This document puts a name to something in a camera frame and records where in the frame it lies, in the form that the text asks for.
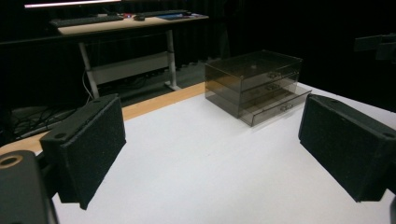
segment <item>computer keyboard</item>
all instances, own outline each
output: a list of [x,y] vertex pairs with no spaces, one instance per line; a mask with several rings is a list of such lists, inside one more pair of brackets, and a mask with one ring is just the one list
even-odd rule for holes
[[85,24],[93,24],[93,23],[107,22],[107,21],[122,21],[122,20],[123,17],[120,16],[103,16],[103,17],[86,17],[86,18],[77,18],[77,19],[69,19],[69,20],[50,21],[49,23],[55,26],[56,28],[61,28],[67,26],[85,25]]
[[164,11],[150,11],[150,12],[139,12],[136,13],[136,16],[144,16],[144,17],[156,17],[156,16],[164,16],[164,15],[172,15],[172,14],[183,14],[189,12],[185,9],[173,9],[173,10],[164,10]]

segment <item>acrylic drawer organizer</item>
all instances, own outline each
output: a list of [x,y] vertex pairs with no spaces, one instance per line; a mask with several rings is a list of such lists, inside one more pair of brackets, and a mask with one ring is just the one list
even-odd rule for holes
[[262,50],[205,65],[205,98],[254,126],[295,105],[310,92],[297,85],[303,60]]

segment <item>desk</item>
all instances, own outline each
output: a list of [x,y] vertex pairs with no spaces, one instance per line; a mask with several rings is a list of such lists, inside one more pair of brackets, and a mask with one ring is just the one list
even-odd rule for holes
[[[127,144],[87,211],[55,195],[60,222],[389,223],[394,194],[355,203],[300,145],[303,105],[251,128],[203,92],[199,84],[123,108]],[[396,129],[394,113],[312,92]]]
[[[89,33],[107,32],[114,30],[138,29],[142,27],[157,27],[172,23],[181,23],[188,21],[208,19],[207,16],[192,14],[188,18],[179,20],[165,20],[157,17],[146,18],[144,21],[135,21],[132,18],[123,21],[110,21],[96,24],[87,24],[80,26],[71,26],[59,28],[61,35],[83,35]],[[104,66],[91,67],[85,43],[79,42],[78,46],[85,64],[85,71],[90,82],[94,98],[99,97],[97,85],[107,83],[124,77],[141,74],[147,71],[169,67],[169,81],[165,84],[174,91],[180,90],[177,86],[175,52],[173,44],[172,30],[166,30],[167,51],[149,55],[142,58],[132,59],[125,62],[106,64]]]

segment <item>floor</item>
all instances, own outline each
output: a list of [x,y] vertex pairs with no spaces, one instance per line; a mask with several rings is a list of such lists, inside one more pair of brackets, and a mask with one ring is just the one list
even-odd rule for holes
[[[178,68],[177,85],[186,88],[205,81],[205,64],[211,61],[213,59]],[[103,84],[99,86],[99,94],[103,96],[117,93],[122,106],[133,105],[171,92],[172,90],[164,84],[168,80],[169,73],[166,69],[154,71]],[[76,108],[45,106],[15,109],[10,115],[9,128],[2,130],[0,134],[0,146],[49,131],[75,111]]]

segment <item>desk leg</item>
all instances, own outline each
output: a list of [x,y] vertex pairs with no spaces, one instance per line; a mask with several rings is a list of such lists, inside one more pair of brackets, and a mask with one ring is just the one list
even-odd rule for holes
[[93,98],[96,99],[99,97],[99,91],[95,79],[93,78],[90,59],[88,58],[87,50],[85,49],[85,44],[80,42],[78,43],[78,46],[79,46],[79,51],[81,52],[82,59],[84,60],[85,72],[87,73],[88,80],[90,81]]
[[168,66],[169,66],[169,81],[165,85],[174,91],[180,90],[176,80],[176,65],[175,65],[175,51],[173,46],[172,30],[166,31],[166,40],[168,42]]

